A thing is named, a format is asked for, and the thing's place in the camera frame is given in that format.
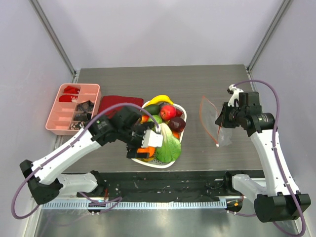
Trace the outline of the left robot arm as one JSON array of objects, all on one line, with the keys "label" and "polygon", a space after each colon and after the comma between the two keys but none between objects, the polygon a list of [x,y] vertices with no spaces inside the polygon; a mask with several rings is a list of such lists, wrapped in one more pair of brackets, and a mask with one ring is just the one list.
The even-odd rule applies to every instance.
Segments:
[{"label": "left robot arm", "polygon": [[117,140],[126,144],[127,158],[135,158],[139,148],[161,147],[162,135],[159,122],[139,120],[147,111],[137,105],[123,103],[122,108],[110,114],[93,117],[68,142],[43,158],[20,163],[32,197],[38,205],[46,204],[58,196],[80,193],[82,196],[100,197],[107,183],[99,172],[64,174],[80,158]]}]

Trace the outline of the green white cabbage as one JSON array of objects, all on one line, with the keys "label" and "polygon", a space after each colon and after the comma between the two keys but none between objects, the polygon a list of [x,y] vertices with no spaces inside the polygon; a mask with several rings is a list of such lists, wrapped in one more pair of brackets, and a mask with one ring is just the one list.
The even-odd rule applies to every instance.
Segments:
[{"label": "green white cabbage", "polygon": [[165,123],[160,124],[163,136],[162,146],[156,149],[155,158],[161,162],[173,162],[181,154],[181,143],[172,135],[172,131]]}]

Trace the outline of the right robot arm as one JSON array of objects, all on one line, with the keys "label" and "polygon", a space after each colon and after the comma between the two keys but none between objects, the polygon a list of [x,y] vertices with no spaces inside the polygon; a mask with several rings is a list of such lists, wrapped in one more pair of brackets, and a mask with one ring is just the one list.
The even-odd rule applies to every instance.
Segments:
[{"label": "right robot arm", "polygon": [[311,205],[308,194],[300,192],[287,168],[280,147],[276,120],[271,113],[263,113],[258,92],[229,89],[231,98],[223,104],[215,124],[222,128],[242,127],[255,146],[264,176],[265,186],[246,174],[227,174],[225,193],[245,195],[254,205],[255,214],[263,222],[296,220],[300,211]]}]

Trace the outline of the clear zip top bag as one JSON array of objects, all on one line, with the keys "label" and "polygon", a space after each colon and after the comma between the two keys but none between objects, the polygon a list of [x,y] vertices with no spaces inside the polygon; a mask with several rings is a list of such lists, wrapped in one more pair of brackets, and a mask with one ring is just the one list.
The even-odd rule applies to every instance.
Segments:
[{"label": "clear zip top bag", "polygon": [[214,141],[217,148],[230,145],[233,135],[231,129],[223,128],[215,124],[218,117],[219,111],[217,107],[203,95],[199,106],[199,119],[206,133]]}]

